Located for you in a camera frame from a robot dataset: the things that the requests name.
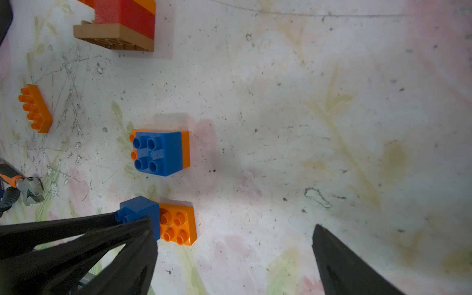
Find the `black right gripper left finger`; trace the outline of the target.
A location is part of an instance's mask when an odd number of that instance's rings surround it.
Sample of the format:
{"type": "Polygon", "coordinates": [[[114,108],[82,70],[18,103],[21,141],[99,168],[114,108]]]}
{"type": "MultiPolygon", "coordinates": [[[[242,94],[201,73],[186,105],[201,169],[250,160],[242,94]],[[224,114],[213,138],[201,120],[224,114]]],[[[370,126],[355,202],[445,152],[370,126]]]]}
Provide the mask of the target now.
{"type": "Polygon", "coordinates": [[[77,293],[79,295],[146,295],[157,261],[157,243],[145,231],[77,293]]]}

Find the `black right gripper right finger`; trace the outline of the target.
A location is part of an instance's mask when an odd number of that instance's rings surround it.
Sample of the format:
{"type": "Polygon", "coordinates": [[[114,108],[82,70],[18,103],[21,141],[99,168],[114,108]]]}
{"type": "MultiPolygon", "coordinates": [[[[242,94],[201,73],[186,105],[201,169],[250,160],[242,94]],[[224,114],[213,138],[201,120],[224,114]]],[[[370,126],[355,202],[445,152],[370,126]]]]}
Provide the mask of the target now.
{"type": "Polygon", "coordinates": [[[316,225],[313,253],[326,295],[403,295],[327,228],[316,225]]]}

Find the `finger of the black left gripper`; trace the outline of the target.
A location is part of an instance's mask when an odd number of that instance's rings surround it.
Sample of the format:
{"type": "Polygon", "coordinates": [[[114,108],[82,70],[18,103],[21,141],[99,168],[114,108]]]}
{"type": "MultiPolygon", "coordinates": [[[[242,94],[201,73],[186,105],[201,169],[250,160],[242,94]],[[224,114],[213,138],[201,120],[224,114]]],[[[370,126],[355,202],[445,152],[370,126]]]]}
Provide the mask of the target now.
{"type": "Polygon", "coordinates": [[[109,250],[123,250],[145,231],[152,232],[149,218],[37,245],[29,253],[1,259],[1,294],[66,295],[109,250]]]}
{"type": "Polygon", "coordinates": [[[37,245],[117,226],[114,213],[1,226],[1,259],[29,253],[37,245]]]}

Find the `blue square lego brick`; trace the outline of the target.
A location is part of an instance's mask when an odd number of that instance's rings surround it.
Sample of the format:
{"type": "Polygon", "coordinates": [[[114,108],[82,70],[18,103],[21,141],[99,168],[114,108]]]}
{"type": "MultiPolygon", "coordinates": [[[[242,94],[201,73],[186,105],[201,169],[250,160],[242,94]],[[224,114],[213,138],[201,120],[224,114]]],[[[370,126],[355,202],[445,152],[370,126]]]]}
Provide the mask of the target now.
{"type": "Polygon", "coordinates": [[[151,219],[155,241],[161,238],[160,205],[143,196],[138,196],[120,203],[120,209],[114,214],[118,223],[127,224],[142,218],[151,219]]]}

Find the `tan 2x4 lego plate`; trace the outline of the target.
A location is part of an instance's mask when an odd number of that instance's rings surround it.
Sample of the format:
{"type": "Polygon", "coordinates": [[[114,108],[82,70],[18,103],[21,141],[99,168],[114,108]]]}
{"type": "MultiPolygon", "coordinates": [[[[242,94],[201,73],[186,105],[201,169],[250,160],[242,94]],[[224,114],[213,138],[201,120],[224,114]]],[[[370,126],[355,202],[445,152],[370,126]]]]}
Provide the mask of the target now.
{"type": "Polygon", "coordinates": [[[153,52],[154,41],[120,23],[96,24],[82,21],[73,26],[73,35],[82,41],[110,50],[153,52]]]}

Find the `red square lego brick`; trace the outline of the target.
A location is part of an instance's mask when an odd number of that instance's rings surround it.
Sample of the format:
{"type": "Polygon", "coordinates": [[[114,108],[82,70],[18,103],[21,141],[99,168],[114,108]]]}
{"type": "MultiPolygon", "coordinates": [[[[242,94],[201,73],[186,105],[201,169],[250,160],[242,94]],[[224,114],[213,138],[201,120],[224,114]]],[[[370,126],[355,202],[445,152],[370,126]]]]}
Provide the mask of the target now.
{"type": "Polygon", "coordinates": [[[148,38],[155,37],[156,15],[133,0],[96,0],[95,22],[120,23],[148,38]]]}

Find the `orange 2x4 lego plate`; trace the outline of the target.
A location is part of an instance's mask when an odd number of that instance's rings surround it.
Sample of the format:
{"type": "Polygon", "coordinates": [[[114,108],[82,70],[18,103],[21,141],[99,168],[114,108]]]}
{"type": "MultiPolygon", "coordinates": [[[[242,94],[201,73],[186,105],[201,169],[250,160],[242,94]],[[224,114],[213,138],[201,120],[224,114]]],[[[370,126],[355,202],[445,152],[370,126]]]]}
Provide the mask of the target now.
{"type": "MultiPolygon", "coordinates": [[[[82,4],[85,4],[92,9],[95,8],[95,0],[78,0],[82,4]]],[[[156,14],[156,2],[155,0],[133,0],[140,6],[144,7],[147,11],[151,12],[152,14],[156,14]]]]}

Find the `small orange lego brick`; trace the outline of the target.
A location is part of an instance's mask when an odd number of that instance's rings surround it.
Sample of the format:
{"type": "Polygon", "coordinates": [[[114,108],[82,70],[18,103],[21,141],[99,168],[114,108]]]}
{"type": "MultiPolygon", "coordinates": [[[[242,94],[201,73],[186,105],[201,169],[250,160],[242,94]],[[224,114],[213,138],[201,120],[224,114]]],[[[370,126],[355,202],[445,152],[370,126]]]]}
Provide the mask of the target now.
{"type": "Polygon", "coordinates": [[[32,129],[41,134],[48,133],[53,119],[38,87],[27,84],[21,88],[18,100],[23,103],[22,108],[27,112],[27,119],[31,122],[32,129]]]}

